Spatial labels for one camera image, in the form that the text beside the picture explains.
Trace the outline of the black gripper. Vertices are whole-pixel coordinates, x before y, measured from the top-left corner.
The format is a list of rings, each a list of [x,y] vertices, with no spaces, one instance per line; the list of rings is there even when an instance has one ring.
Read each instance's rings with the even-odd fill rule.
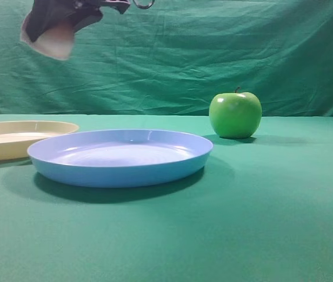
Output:
[[[80,31],[87,26],[93,25],[102,19],[100,7],[110,7],[124,14],[133,3],[139,9],[149,9],[154,0],[148,4],[140,4],[139,1],[127,0],[86,0],[74,1],[74,7],[79,8],[70,14],[67,19],[74,31]],[[31,11],[25,19],[23,31],[30,42],[35,42],[42,34],[57,26],[65,18],[66,6],[61,1],[35,0]]]

